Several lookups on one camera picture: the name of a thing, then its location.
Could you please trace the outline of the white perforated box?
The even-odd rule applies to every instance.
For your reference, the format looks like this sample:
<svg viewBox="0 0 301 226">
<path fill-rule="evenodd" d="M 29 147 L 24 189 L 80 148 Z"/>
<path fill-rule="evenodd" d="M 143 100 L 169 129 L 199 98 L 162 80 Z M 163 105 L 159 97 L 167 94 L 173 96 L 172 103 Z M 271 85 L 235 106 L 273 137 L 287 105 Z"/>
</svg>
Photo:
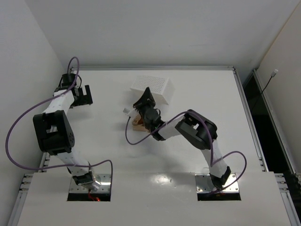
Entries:
<svg viewBox="0 0 301 226">
<path fill-rule="evenodd" d="M 134 79 L 130 89 L 140 97 L 147 87 L 150 88 L 150 92 L 157 104 L 171 104 L 175 87 L 170 78 L 139 75 Z"/>
</svg>

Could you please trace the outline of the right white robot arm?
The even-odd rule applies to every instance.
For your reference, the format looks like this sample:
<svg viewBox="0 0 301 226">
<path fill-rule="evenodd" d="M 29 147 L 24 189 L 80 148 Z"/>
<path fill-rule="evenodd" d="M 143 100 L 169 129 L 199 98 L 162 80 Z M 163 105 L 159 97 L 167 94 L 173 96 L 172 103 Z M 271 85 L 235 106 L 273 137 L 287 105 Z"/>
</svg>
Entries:
<svg viewBox="0 0 301 226">
<path fill-rule="evenodd" d="M 231 174 L 230 167 L 223 160 L 217 143 L 217 126 L 194 110 L 187 110 L 183 117 L 165 122 L 155 109 L 156 102 L 150 88 L 146 88 L 140 99 L 133 104 L 142 118 L 143 126 L 157 141 L 165 141 L 181 135 L 192 146 L 199 149 L 209 167 L 213 185 L 221 190 Z"/>
</svg>

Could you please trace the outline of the light wood letter cube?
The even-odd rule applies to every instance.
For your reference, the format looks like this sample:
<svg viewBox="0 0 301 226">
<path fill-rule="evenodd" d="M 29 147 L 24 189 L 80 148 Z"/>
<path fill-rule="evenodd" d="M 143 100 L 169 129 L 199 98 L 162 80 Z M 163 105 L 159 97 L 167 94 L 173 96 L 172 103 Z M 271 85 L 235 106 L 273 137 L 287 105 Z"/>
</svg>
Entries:
<svg viewBox="0 0 301 226">
<path fill-rule="evenodd" d="M 141 118 L 141 116 L 138 114 L 136 115 L 136 117 L 132 120 L 132 125 L 133 126 L 137 126 L 137 125 L 141 125 L 143 124 L 143 120 Z"/>
</svg>

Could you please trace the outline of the light wood plank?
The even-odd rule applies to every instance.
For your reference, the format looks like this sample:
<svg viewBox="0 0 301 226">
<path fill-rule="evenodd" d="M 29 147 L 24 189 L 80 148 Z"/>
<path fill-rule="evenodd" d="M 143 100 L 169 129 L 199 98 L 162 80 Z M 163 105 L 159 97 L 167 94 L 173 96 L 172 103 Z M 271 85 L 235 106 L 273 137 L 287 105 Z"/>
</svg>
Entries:
<svg viewBox="0 0 301 226">
<path fill-rule="evenodd" d="M 146 129 L 142 124 L 139 125 L 132 125 L 132 129 L 134 131 L 140 131 L 140 132 L 147 132 L 150 133 L 149 129 Z"/>
</svg>

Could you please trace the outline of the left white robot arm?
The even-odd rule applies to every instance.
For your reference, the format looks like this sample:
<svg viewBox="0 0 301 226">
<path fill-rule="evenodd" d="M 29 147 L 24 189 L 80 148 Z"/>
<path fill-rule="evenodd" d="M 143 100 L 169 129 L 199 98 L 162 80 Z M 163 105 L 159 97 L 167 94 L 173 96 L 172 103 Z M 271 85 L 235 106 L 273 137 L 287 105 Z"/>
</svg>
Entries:
<svg viewBox="0 0 301 226">
<path fill-rule="evenodd" d="M 70 108 L 93 103 L 90 87 L 85 86 L 86 94 L 82 87 L 67 89 L 75 82 L 75 74 L 62 75 L 62 81 L 55 89 L 54 97 L 43 113 L 33 117 L 33 124 L 40 150 L 55 156 L 64 164 L 68 164 L 68 171 L 78 186 L 88 191 L 95 190 L 95 176 L 90 163 L 73 149 L 75 136 L 67 119 Z"/>
</svg>

